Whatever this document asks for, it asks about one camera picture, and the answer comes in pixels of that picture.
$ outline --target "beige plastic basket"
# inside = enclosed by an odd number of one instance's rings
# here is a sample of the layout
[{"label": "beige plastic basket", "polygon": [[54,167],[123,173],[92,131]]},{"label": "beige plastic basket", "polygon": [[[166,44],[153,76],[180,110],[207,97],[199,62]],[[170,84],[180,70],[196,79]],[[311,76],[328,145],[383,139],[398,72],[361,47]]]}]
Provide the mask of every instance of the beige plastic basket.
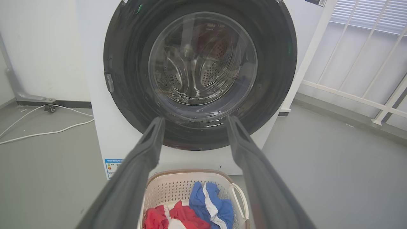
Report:
[{"label": "beige plastic basket", "polygon": [[[216,170],[173,170],[155,174],[147,182],[138,228],[143,228],[146,211],[149,208],[168,205],[171,209],[179,200],[182,201],[182,205],[188,205],[192,187],[197,181],[202,185],[207,182],[216,184],[219,188],[218,197],[232,201],[233,229],[250,228],[249,208],[242,189],[233,183],[228,175]],[[239,204],[235,190],[241,196],[243,208]]]}]

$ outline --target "power cord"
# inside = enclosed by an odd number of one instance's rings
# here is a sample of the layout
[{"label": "power cord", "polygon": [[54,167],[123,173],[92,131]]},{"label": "power cord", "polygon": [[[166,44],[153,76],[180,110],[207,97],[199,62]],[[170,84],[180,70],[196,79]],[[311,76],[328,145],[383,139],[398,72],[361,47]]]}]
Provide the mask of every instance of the power cord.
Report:
[{"label": "power cord", "polygon": [[[27,116],[27,115],[29,115],[31,112],[33,112],[33,111],[35,111],[35,110],[38,110],[38,109],[40,109],[40,108],[42,108],[42,107],[45,107],[45,106],[61,107],[61,108],[65,108],[65,109],[68,109],[68,110],[73,110],[73,111],[78,112],[78,113],[81,113],[81,114],[83,114],[83,115],[87,115],[87,116],[93,117],[93,115],[91,115],[91,114],[85,114],[85,113],[82,113],[82,112],[80,112],[80,111],[77,111],[77,110],[74,110],[74,109],[71,109],[71,108],[67,108],[67,107],[64,107],[64,106],[54,105],[54,104],[47,104],[47,105],[43,105],[43,106],[40,106],[40,107],[35,108],[34,110],[32,110],[32,111],[28,112],[27,114],[25,114],[25,115],[24,115],[23,117],[21,117],[19,120],[15,121],[11,126],[9,126],[5,131],[3,131],[3,133],[0,134],[0,138],[3,136],[3,134],[4,134],[5,132],[7,132],[12,126],[14,126],[18,121],[20,121],[21,119],[23,119],[25,116]],[[92,120],[87,121],[87,122],[84,122],[84,123],[78,123],[78,124],[72,125],[72,126],[70,126],[70,127],[67,127],[67,128],[65,128],[65,129],[58,130],[58,131],[54,131],[54,132],[47,132],[47,133],[40,133],[40,134],[32,134],[32,135],[28,135],[28,136],[24,136],[24,137],[20,137],[20,138],[16,138],[16,139],[8,140],[8,141],[3,141],[3,142],[0,142],[0,145],[6,144],[6,143],[9,143],[9,142],[12,142],[12,141],[17,141],[17,140],[26,139],[26,138],[29,138],[29,137],[34,137],[34,136],[61,133],[62,131],[68,130],[68,129],[72,128],[72,127],[80,126],[80,125],[85,125],[85,124],[88,124],[88,123],[90,123],[90,122],[92,122],[92,121],[94,121],[94,120],[95,120],[95,119],[92,119]]]}]

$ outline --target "window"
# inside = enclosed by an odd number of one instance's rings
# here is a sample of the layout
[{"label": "window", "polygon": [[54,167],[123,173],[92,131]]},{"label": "window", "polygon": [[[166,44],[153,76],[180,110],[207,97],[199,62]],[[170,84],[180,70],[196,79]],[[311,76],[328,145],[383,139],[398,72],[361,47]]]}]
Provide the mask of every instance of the window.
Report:
[{"label": "window", "polygon": [[[356,2],[338,0],[330,21],[346,24]],[[400,35],[407,25],[406,0],[359,0],[349,25],[372,29],[383,8],[383,15],[375,30]]]}]

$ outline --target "red and white garment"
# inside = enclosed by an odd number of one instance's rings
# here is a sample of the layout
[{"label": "red and white garment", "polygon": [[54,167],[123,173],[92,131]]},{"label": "red and white garment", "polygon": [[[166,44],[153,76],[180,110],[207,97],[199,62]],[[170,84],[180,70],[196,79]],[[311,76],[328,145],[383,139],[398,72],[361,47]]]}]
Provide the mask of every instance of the red and white garment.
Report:
[{"label": "red and white garment", "polygon": [[178,201],[171,210],[167,205],[148,209],[144,229],[210,229],[210,225]]}]

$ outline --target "blue and white garment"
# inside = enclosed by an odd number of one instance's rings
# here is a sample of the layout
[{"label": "blue and white garment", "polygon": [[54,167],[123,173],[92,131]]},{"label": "blue and white garment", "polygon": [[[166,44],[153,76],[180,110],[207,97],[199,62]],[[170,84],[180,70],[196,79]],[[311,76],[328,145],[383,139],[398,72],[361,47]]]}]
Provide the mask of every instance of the blue and white garment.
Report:
[{"label": "blue and white garment", "polygon": [[233,207],[228,199],[219,199],[219,189],[214,183],[202,187],[196,182],[189,198],[189,207],[197,216],[211,225],[211,229],[232,229]]}]

